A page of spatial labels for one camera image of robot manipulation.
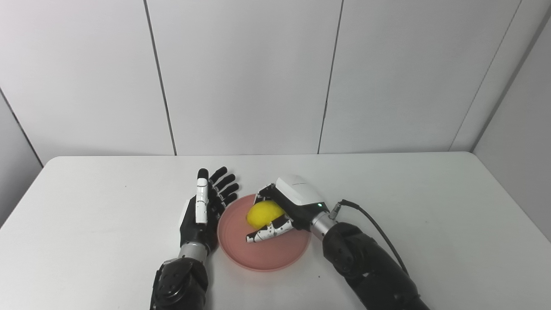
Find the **wall seam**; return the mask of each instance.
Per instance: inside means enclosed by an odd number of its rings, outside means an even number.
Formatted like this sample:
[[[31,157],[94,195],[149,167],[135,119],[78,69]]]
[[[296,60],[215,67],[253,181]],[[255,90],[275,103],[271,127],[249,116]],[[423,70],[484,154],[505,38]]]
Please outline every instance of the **wall seam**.
[[[505,29],[505,33],[503,33],[503,37],[501,37],[501,41],[499,42],[498,48],[495,50],[494,56],[491,58],[490,65],[486,69],[486,72],[484,73],[484,76],[482,77],[482,80],[480,81],[480,84],[478,85],[477,91],[474,93],[473,100],[471,100],[471,104],[469,105],[469,108],[467,109],[467,112],[465,113],[465,116],[463,117],[463,120],[461,121],[461,124],[459,125],[459,128],[457,129],[457,132],[455,133],[450,147],[448,148],[448,152],[451,150],[451,147],[453,146],[453,143],[455,142],[455,139],[457,139],[457,135],[459,135],[459,132],[461,131],[461,127],[463,127],[463,123],[465,122],[465,119],[467,119],[467,115],[469,114],[469,111],[471,110],[471,107],[473,106],[474,100],[477,98],[478,92],[480,91],[480,88],[482,87],[482,84],[484,83],[484,80],[486,79],[486,75],[490,71],[490,68],[492,64],[494,63],[495,56],[498,54],[499,49],[501,48],[501,44],[503,43],[503,40],[505,39],[505,36],[507,35],[507,32],[509,32],[509,27],[511,27],[511,24],[513,20],[515,19],[516,13],[518,12],[518,8],[520,7],[522,3],[522,0],[518,2],[518,5],[515,9],[515,12],[513,13],[513,16],[511,17],[511,20],[509,21],[509,24],[507,25],[507,29]]]
[[[40,164],[40,167],[44,168],[44,165],[42,164],[42,161],[40,160],[40,157],[38,156],[38,153],[36,153],[36,150],[35,150],[33,144],[29,140],[29,136],[27,136],[27,133],[25,132],[25,130],[23,129],[23,126],[19,122],[19,119],[17,118],[17,115],[13,111],[12,106],[10,105],[10,103],[8,101],[8,98],[6,98],[6,95],[4,94],[4,91],[2,90],[1,87],[0,87],[0,95],[2,96],[2,98],[4,99],[6,105],[8,106],[8,109],[12,113],[12,116],[13,116],[15,122],[17,123],[17,126],[19,126],[19,130],[21,130],[21,133],[23,134],[23,136],[25,137],[25,140],[29,144],[29,147],[31,148],[31,151],[33,152],[34,156],[36,157],[36,160],[38,161],[38,164]]]
[[[515,81],[516,76],[518,75],[520,69],[522,68],[522,65],[524,65],[524,62],[528,58],[528,55],[534,48],[534,45],[536,44],[536,41],[538,40],[540,34],[543,31],[543,28],[545,28],[545,25],[547,25],[547,22],[549,21],[549,17],[551,17],[551,5],[547,8],[547,12],[545,13],[545,16],[543,17],[541,23],[539,24],[538,28],[536,29],[536,32],[532,36],[532,40],[530,40],[530,43],[526,47],[526,50],[524,51],[524,54],[522,54],[522,57],[520,61],[518,62],[517,66],[515,67],[515,70],[511,74],[511,77],[507,81],[507,84],[505,85],[505,88],[501,92],[501,95],[498,98],[498,101],[496,101],[494,107],[492,108],[490,115],[486,119],[486,122],[484,123],[484,126],[482,126],[482,129],[480,130],[480,133],[478,134],[477,139],[474,141],[473,146],[471,147],[471,153],[474,152],[474,149],[476,148],[478,142],[480,142],[480,139],[484,135],[484,132],[488,128],[488,125],[490,124],[491,120],[494,118],[494,115],[496,111],[498,110],[499,106],[503,102],[503,99],[505,99],[505,96],[507,95],[507,92],[511,88],[511,85]]]
[[[153,35],[153,26],[151,25],[151,17],[149,16],[149,7],[147,5],[147,0],[143,0],[143,5],[145,7],[145,16],[147,17],[149,35],[151,36],[151,45],[153,47],[153,56],[155,57],[155,64],[157,66],[157,74],[159,75],[159,84],[161,86],[161,94],[163,95],[163,103],[165,105],[166,121],[169,126],[170,139],[172,141],[172,150],[174,151],[174,156],[176,156],[178,155],[178,153],[176,152],[176,142],[174,141],[174,132],[172,131],[172,122],[170,121],[169,106],[166,102],[165,84],[163,83],[163,75],[161,74],[161,66],[159,64],[159,56],[157,54],[157,46],[155,44],[155,37]]]
[[[329,99],[329,89],[331,88],[331,78],[333,77],[333,65],[335,64],[335,54],[337,53],[337,41],[339,40],[339,31],[341,30],[341,17],[343,15],[344,0],[341,1],[341,11],[339,12],[339,22],[337,23],[337,35],[335,36],[335,46],[333,48],[333,59],[331,59],[331,70],[329,71],[329,83],[327,85],[327,94],[325,96],[325,107],[323,108],[323,117],[321,119],[320,140],[317,144],[317,154],[320,153],[321,137],[323,135],[323,126],[325,124],[325,115],[327,114],[327,101]]]

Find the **lemon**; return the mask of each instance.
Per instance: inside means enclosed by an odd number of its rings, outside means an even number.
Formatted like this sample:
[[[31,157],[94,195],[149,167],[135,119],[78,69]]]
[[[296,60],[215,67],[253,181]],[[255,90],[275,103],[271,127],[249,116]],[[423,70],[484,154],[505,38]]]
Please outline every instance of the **lemon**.
[[[247,213],[247,223],[255,229],[260,229],[264,225],[285,214],[285,211],[272,200],[264,200],[256,203]]]

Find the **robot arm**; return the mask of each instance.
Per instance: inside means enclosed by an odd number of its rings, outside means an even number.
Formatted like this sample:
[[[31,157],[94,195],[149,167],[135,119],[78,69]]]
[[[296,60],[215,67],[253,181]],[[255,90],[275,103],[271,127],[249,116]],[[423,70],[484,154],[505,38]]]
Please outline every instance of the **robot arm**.
[[[323,256],[368,310],[428,310],[406,271],[373,238],[354,225],[334,220],[347,201],[330,213],[315,190],[298,176],[279,178],[260,190],[255,202],[265,199],[281,206],[294,228],[310,231],[322,241]]]
[[[226,206],[237,199],[235,175],[218,169],[210,179],[201,169],[197,195],[190,199],[180,226],[180,253],[165,261],[155,274],[150,310],[202,310],[208,288],[204,262],[218,245],[218,219]]]

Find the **white wall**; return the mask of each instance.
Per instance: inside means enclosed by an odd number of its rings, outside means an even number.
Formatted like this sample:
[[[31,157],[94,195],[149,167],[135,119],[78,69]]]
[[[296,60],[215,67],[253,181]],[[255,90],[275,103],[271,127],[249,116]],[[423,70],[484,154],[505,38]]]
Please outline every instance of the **white wall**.
[[[320,152],[448,151],[469,109],[491,110],[503,89],[473,102],[512,19],[535,23],[511,24],[527,39],[507,38],[518,49],[497,63],[505,81],[548,3],[515,15],[520,0],[345,0]],[[486,118],[456,149],[470,150]]]
[[[39,161],[0,93],[0,226],[40,169]]]
[[[174,154],[145,9],[1,0],[0,86],[41,160]]]
[[[551,23],[474,153],[551,240]]]
[[[469,150],[550,3],[149,0],[165,104],[144,2],[0,0],[0,85],[43,162]]]
[[[317,152],[341,0],[148,4],[178,154]]]

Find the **white table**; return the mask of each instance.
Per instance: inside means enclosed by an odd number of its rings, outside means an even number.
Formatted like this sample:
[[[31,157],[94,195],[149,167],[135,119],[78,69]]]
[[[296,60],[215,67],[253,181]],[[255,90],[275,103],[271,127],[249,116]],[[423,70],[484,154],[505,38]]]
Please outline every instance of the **white table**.
[[[197,170],[226,165],[240,196],[284,173],[332,207],[359,203],[433,310],[549,309],[551,244],[469,153],[59,157],[0,229],[0,309],[146,309],[155,271],[179,248]],[[356,210],[338,217],[384,241]],[[212,309],[362,309],[312,239],[292,266],[261,273],[218,249]]]

